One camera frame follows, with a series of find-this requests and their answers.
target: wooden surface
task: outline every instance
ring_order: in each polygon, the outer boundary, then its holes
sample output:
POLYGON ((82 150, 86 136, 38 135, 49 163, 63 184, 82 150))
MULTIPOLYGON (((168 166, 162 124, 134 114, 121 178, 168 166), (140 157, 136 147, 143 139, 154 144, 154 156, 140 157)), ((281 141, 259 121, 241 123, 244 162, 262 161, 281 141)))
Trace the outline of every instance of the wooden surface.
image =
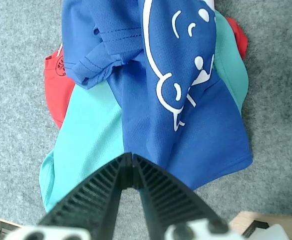
POLYGON ((267 222, 270 226, 274 224, 281 225, 286 231, 289 239, 292 240, 292 216, 269 215, 242 211, 230 222, 230 226, 236 232, 243 234, 254 220, 267 222))
POLYGON ((14 225, 14 226, 19 227, 19 228, 22 227, 21 225, 18 225, 18 224, 14 223, 14 222, 6 221, 4 219, 0 219, 0 221, 3 222, 3 223, 14 225))

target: white graphic print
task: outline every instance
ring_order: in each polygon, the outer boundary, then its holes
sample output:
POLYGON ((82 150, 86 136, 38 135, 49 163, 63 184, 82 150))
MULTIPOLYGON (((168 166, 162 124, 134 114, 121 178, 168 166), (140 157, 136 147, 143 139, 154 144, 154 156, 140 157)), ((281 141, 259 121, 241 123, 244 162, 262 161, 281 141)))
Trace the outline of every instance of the white graphic print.
MULTIPOLYGON (((151 54, 151 50, 150 50, 150 42, 149 42, 149 22, 150 22, 150 12, 151 12, 151 5, 152 5, 152 1, 153 0, 145 0, 144 3, 144 9, 143 9, 143 30, 144 30, 144 41, 145 41, 145 50, 146 50, 146 55, 149 61, 149 65, 151 67, 151 69, 154 71, 154 73, 156 74, 156 76, 159 78, 157 86, 156 86, 156 94, 158 97, 158 100, 160 102, 160 104, 167 109, 168 111, 170 111, 173 114, 173 127, 174 127, 174 131, 176 132, 179 128, 179 126, 184 126, 185 123, 182 121, 178 121, 178 115, 182 112, 183 110, 183 106, 181 108, 174 108, 171 105, 169 105, 163 98, 162 96, 162 87, 164 82, 169 79, 170 77, 172 77, 172 73, 168 72, 166 74, 162 74, 160 72, 160 70, 158 69, 152 54, 151 54)), ((204 2, 206 2, 206 4, 212 9, 214 10, 214 1, 213 0, 203 0, 204 2)), ((172 16, 171 19, 171 24, 172 24, 172 29, 173 32, 175 34, 176 38, 180 38, 177 29, 176 29, 176 20, 178 18, 178 16, 181 14, 181 10, 175 12, 172 16)), ((209 13, 207 10, 205 10, 204 8, 199 9, 198 11, 198 15, 205 21, 205 22, 209 22, 209 13)), ((192 37, 192 29, 196 27, 196 24, 193 22, 191 24, 189 24, 188 26, 188 35, 190 37, 192 37)), ((211 66, 210 66, 210 71, 209 73, 207 73, 204 69, 204 60, 201 56, 197 56, 194 59, 194 64, 196 66, 196 68, 200 71, 198 74, 198 77, 193 81, 192 85, 197 85, 197 84, 201 84, 204 83, 206 81, 208 81, 210 79, 211 76, 211 70, 212 70, 212 65, 213 65, 213 60, 214 60, 214 55, 212 55, 212 60, 211 60, 211 66)), ((181 99, 181 87, 178 83, 174 83, 174 88, 176 90, 176 101, 180 101, 181 99)), ((187 100, 191 103, 191 105, 193 107, 196 106, 196 102, 192 99, 192 97, 187 93, 187 100)))
POLYGON ((199 16, 206 22, 209 22, 209 13, 204 8, 199 9, 198 11, 199 16))

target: clothing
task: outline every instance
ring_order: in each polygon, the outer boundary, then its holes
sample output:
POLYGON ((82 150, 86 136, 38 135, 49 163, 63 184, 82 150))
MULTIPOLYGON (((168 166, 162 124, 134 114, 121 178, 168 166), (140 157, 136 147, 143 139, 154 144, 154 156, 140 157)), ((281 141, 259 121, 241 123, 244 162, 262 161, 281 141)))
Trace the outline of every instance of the clothing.
POLYGON ((69 26, 81 23, 69 24, 73 19, 63 13, 65 59, 75 63, 66 73, 85 88, 107 79, 122 108, 125 152, 151 160, 191 189, 252 162, 237 106, 212 69, 213 8, 201 0, 82 3, 100 35, 77 60, 69 26))
MULTIPOLYGON (((233 22, 232 18, 228 17, 227 20, 233 22)), ((226 83, 238 108, 241 110, 248 91, 248 74, 243 62, 238 58, 229 25, 226 24, 225 18, 218 11, 216 11, 216 29, 217 40, 214 68, 226 83)), ((236 36, 236 42, 240 41, 240 39, 245 39, 240 38, 241 34, 236 36)), ((60 51, 56 50, 56 52, 45 59, 44 76, 47 106, 57 126, 61 128, 75 85, 72 79, 65 76, 62 48, 60 51)))
POLYGON ((234 98, 238 109, 248 92, 248 73, 242 61, 234 34, 227 20, 216 11, 216 54, 214 66, 234 98))
POLYGON ((236 20, 231 17, 227 17, 227 21, 234 31, 240 56, 242 57, 242 59, 244 59, 246 57, 246 52, 248 48, 248 37, 245 35, 239 24, 237 24, 236 20))
POLYGON ((51 117, 59 128, 64 121, 75 82, 65 73, 63 52, 54 52, 45 59, 45 96, 51 117))
POLYGON ((75 86, 56 144, 45 158, 39 183, 47 211, 92 172, 124 152, 121 108, 106 81, 75 86))

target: teal shirt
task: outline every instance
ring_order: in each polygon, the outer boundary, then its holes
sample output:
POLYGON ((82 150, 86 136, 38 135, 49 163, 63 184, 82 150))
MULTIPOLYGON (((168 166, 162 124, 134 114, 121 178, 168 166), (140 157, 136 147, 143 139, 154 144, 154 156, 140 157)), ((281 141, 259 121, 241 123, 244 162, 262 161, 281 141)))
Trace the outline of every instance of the teal shirt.
MULTIPOLYGON (((248 91, 248 74, 234 33, 217 11, 216 27, 214 68, 241 111, 248 91)), ((54 149, 39 173, 45 210, 50 211, 87 176, 123 153, 121 108, 107 81, 89 90, 76 85, 54 149)))

